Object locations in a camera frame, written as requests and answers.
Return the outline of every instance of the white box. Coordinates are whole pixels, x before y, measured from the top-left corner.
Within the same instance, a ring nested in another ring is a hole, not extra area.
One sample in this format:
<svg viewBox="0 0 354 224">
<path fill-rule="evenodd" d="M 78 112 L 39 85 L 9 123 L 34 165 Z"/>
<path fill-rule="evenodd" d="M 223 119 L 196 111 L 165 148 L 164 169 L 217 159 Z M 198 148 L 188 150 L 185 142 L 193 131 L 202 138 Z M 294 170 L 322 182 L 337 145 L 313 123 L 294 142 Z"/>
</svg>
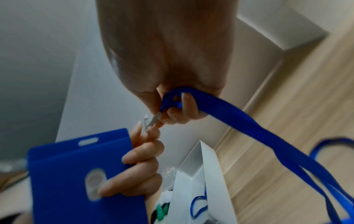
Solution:
<svg viewBox="0 0 354 224">
<path fill-rule="evenodd" d="M 192 219 L 193 198 L 206 194 L 208 201 L 195 203 L 194 214 L 205 205 L 208 210 Z M 167 224 L 237 224 L 229 192 L 214 149 L 200 141 L 179 167 L 167 215 Z"/>
</svg>

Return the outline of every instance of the wooden floor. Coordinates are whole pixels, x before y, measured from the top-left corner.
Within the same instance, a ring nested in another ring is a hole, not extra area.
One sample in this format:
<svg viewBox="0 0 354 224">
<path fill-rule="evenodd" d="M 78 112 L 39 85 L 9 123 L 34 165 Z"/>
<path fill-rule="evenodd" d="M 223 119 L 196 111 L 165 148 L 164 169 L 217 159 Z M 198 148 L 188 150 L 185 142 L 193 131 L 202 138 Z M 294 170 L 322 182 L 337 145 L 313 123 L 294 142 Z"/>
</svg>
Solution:
<svg viewBox="0 0 354 224">
<path fill-rule="evenodd" d="M 323 138 L 354 138 L 354 14 L 321 43 L 288 52 L 248 113 L 307 154 Z M 230 130 L 216 151 L 240 224 L 329 221 L 324 198 L 283 167 L 271 149 Z M 354 195 L 353 149 L 328 148 L 319 162 Z"/>
</svg>

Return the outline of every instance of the blue badge holder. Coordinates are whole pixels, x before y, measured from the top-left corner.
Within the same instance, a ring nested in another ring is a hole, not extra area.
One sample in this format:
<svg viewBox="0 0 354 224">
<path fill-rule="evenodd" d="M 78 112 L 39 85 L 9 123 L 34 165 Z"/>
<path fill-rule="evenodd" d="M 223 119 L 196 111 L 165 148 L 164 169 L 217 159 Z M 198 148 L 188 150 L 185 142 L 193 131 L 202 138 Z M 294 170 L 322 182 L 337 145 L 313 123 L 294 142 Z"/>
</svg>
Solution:
<svg viewBox="0 0 354 224">
<path fill-rule="evenodd" d="M 147 224 L 144 196 L 121 194 L 88 199 L 85 177 L 102 169 L 112 178 L 130 166 L 121 162 L 133 149 L 127 129 L 32 148 L 27 155 L 35 224 Z"/>
</svg>

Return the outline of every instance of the wooden table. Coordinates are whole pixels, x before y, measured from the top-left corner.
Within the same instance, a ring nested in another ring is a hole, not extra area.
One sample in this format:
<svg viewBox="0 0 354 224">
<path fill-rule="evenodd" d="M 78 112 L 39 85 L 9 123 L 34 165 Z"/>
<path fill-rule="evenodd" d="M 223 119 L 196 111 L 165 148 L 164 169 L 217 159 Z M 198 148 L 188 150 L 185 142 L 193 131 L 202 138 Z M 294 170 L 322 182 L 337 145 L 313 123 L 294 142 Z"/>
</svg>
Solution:
<svg viewBox="0 0 354 224">
<path fill-rule="evenodd" d="M 354 13 L 320 43 L 287 52 L 248 113 L 307 154 L 323 138 L 354 138 Z M 229 130 L 216 151 L 239 223 L 328 222 L 324 198 L 283 167 L 271 149 Z M 319 162 L 354 195 L 353 149 L 328 148 Z"/>
</svg>

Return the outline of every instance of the hand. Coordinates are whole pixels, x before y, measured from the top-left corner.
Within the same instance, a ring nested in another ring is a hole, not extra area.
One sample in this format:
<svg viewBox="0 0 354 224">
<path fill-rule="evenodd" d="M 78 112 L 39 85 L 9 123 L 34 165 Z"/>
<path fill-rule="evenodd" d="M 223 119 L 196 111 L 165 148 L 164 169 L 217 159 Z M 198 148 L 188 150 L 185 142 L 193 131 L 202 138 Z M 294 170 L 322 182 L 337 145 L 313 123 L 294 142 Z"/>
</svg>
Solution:
<svg viewBox="0 0 354 224">
<path fill-rule="evenodd" d="M 104 47 L 125 87 L 156 114 L 163 95 L 189 86 L 219 96 L 233 50 L 237 0 L 96 0 Z M 185 93 L 159 126 L 205 114 Z"/>
<path fill-rule="evenodd" d="M 98 190 L 101 196 L 149 196 L 160 189 L 162 177 L 156 173 L 159 168 L 156 157 L 164 150 L 162 142 L 157 141 L 160 131 L 155 127 L 149 127 L 144 134 L 141 131 L 142 125 L 139 123 L 130 133 L 133 150 L 122 158 L 124 164 L 135 165 L 102 185 Z"/>
</svg>

